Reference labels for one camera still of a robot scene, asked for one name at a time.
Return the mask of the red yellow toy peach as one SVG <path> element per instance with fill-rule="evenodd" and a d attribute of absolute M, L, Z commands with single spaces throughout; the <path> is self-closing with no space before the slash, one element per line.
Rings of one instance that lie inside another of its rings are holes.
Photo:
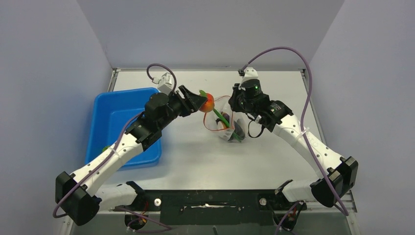
<path fill-rule="evenodd" d="M 199 111 L 203 113 L 209 113 L 214 109 L 214 97 L 210 93 L 206 93 L 203 90 L 199 90 L 201 96 L 206 97 L 207 101 L 199 108 Z"/>

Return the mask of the purple toy eggplant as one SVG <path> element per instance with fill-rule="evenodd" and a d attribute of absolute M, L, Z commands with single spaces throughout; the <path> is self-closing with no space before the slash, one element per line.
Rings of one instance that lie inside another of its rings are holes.
<path fill-rule="evenodd" d="M 224 117 L 224 119 L 229 122 L 230 121 L 230 115 L 226 112 L 221 112 L 221 115 Z"/>

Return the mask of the clear zip top bag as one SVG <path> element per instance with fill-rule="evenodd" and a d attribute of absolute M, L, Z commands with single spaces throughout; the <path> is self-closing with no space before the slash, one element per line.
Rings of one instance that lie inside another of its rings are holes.
<path fill-rule="evenodd" d="M 204 114 L 204 127 L 226 142 L 242 143 L 247 137 L 247 124 L 240 113 L 229 105 L 229 95 L 214 99 L 215 107 Z"/>

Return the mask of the green toy chili pepper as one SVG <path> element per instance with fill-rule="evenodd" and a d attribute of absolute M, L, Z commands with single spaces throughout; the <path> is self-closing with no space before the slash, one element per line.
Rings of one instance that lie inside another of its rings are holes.
<path fill-rule="evenodd" d="M 225 141 L 229 142 L 229 138 L 234 130 L 234 119 L 231 118 L 229 122 L 227 122 L 224 117 L 221 115 L 221 112 L 217 111 L 216 109 L 213 110 L 216 115 L 216 125 L 217 131 L 219 132 L 219 136 L 224 139 Z"/>

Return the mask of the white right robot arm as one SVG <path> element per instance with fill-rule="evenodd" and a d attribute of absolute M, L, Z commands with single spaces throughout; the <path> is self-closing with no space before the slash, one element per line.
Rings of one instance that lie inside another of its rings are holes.
<path fill-rule="evenodd" d="M 234 112 L 250 115 L 262 129 L 286 141 L 317 175 L 310 180 L 288 180 L 278 187 L 275 195 L 278 207 L 287 209 L 295 201 L 316 200 L 331 208 L 354 186 L 358 162 L 333 151 L 301 127 L 300 120 L 286 104 L 270 100 L 263 93 L 258 79 L 234 84 L 229 105 Z"/>

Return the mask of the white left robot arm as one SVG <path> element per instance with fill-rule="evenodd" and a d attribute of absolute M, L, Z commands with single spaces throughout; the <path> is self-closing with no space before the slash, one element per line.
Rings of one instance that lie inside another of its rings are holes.
<path fill-rule="evenodd" d="M 106 180 L 133 157 L 148 150 L 174 119 L 197 112 L 207 100 L 184 85 L 177 92 L 152 94 L 144 110 L 127 121 L 115 143 L 82 168 L 71 174 L 63 171 L 56 177 L 57 206 L 52 216 L 59 218 L 57 210 L 61 208 L 63 216 L 68 216 L 76 225 L 87 224 L 104 202 L 96 193 Z"/>

